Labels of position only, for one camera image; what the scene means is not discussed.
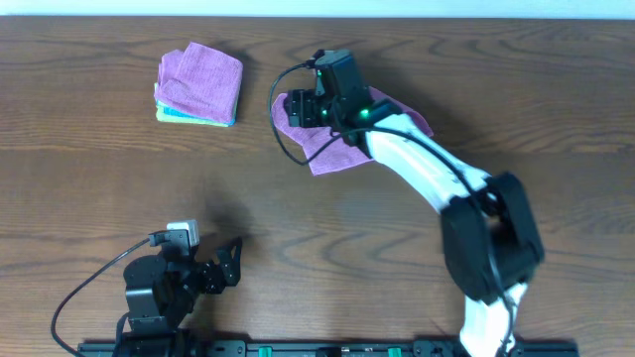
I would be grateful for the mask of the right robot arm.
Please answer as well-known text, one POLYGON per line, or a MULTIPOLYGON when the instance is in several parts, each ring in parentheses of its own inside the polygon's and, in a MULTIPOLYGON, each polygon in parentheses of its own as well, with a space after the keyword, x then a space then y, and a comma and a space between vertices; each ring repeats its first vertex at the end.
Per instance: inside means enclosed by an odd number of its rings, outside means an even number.
POLYGON ((420 114, 372 87, 347 96, 293 90, 269 101, 269 115, 276 137, 302 145, 313 173, 374 161, 419 193, 440 216, 445 265, 465 296, 461 351, 511 354, 518 306, 545 258, 515 176, 457 159, 420 114))

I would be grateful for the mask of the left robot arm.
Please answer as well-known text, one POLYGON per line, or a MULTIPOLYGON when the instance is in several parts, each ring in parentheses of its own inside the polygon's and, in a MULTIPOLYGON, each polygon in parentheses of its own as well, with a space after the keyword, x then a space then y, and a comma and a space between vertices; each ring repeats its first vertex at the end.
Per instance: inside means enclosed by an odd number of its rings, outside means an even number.
POLYGON ((131 331, 117 339, 117 351, 159 347, 168 356, 187 350, 189 334, 180 328, 202 295, 219 295, 241 278, 242 241, 216 249, 215 260, 199 262, 196 246, 164 242, 157 255, 144 256, 124 270, 127 321, 131 331))

